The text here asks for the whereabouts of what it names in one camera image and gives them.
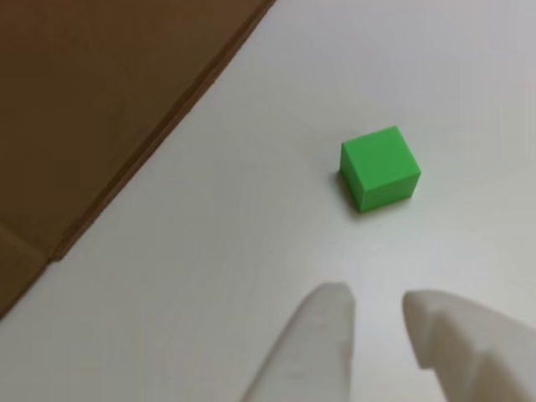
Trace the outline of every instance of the white table surface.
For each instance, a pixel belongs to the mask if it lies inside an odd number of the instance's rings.
[[[536,3],[279,0],[69,255],[0,323],[9,402],[240,402],[297,303],[358,301],[353,400],[444,400],[400,301],[536,327]],[[398,125],[423,174],[359,215],[342,141]]]

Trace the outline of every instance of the brown cardboard box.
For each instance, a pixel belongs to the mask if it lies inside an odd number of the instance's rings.
[[[273,2],[0,2],[0,317],[188,113]]]

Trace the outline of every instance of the brown cardboard sheet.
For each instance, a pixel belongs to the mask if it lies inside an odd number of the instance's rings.
[[[0,2],[0,317],[150,157],[274,1]]]

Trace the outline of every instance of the green block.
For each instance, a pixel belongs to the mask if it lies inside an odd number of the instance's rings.
[[[343,143],[341,173],[361,212],[409,198],[420,176],[398,127]]]

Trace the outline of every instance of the cardboard edge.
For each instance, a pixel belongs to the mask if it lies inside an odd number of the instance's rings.
[[[0,319],[41,277],[46,265],[46,257],[39,250],[0,222]]]
[[[215,82],[275,2],[276,0],[265,0],[242,24],[218,56],[190,85],[188,90],[178,98],[172,109],[152,131],[152,134],[139,146],[91,206],[65,231],[59,243],[49,252],[49,262],[61,260],[81,235],[96,221],[104,208],[125,187],[145,161]]]

